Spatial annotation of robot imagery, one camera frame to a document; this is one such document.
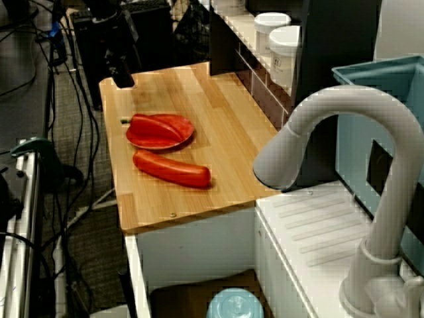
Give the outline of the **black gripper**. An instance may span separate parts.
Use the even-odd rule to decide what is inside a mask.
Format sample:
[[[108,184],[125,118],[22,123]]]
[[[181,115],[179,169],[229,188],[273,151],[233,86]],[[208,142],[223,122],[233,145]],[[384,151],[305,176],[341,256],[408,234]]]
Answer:
[[[113,81],[119,88],[134,85],[128,67],[141,66],[136,42],[138,32],[128,10],[118,10],[107,18],[94,18],[94,26],[106,47],[105,60]]]

